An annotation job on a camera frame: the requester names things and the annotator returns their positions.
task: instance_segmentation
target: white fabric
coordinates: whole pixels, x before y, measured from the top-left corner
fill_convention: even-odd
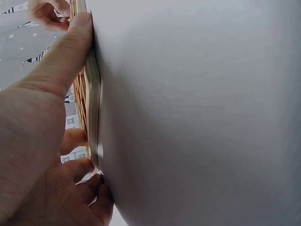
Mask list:
[[[86,0],[101,167],[130,226],[300,225],[299,0]]]

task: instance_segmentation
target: skin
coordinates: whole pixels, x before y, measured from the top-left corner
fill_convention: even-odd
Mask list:
[[[102,176],[76,185],[94,169],[91,161],[61,164],[59,158],[87,145],[82,130],[64,129],[64,98],[92,36],[90,14],[77,14],[43,60],[0,92],[0,225],[106,226],[111,220],[113,199]]]
[[[57,17],[54,9],[64,17]],[[66,0],[30,0],[28,16],[50,31],[67,31],[70,5]]]

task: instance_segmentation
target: light gray surface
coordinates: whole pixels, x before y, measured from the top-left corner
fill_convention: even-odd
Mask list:
[[[99,159],[128,224],[300,225],[301,2],[86,3]]]
[[[63,32],[46,31],[38,24],[19,27],[29,21],[27,2],[0,0],[0,89],[5,89],[26,76],[37,64],[26,60],[38,57],[63,35]],[[4,14],[12,7],[14,13]],[[65,107],[66,115],[76,114],[74,103],[65,104]]]

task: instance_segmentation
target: patterned fabric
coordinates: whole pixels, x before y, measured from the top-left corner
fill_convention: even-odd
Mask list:
[[[41,61],[63,32],[49,32],[28,19],[28,2],[0,0],[0,89],[20,80]],[[79,128],[73,89],[65,99],[66,129]],[[78,147],[62,157],[62,162],[85,157],[84,148]]]

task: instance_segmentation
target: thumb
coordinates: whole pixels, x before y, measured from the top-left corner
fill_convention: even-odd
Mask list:
[[[50,92],[64,99],[86,62],[92,38],[91,15],[78,13],[71,21],[68,32],[17,86]]]
[[[64,16],[70,16],[70,5],[66,2],[66,0],[48,0],[48,2],[58,13]]]

